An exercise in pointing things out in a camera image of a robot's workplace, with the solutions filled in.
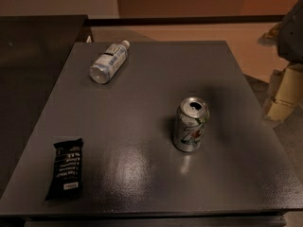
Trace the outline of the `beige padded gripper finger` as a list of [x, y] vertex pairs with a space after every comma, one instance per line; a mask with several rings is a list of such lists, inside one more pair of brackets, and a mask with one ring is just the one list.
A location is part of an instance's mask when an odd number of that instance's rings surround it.
[[303, 64], [290, 62], [282, 71], [274, 70], [270, 78], [264, 116], [283, 122], [303, 100]]

